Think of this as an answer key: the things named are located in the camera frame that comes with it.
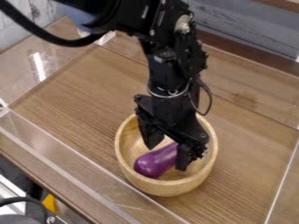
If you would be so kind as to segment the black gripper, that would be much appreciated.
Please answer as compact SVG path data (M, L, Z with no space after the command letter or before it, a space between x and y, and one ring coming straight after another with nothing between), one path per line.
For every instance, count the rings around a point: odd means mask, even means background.
M151 150L164 137L169 137L179 144L175 169L183 172L197 158L203 158L209 142L209 134L196 118L199 103L197 91L169 96L135 96L135 114L144 145Z

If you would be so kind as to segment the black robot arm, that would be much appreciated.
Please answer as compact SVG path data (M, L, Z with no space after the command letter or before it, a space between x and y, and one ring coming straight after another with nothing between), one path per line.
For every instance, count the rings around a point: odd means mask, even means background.
M184 171L201 158L209 142L196 116L200 73L208 55L197 41L189 5L183 0L56 0L89 33L113 30L135 36L148 63L148 94L135 96L135 113L144 145L152 149L165 137L176 143L175 168Z

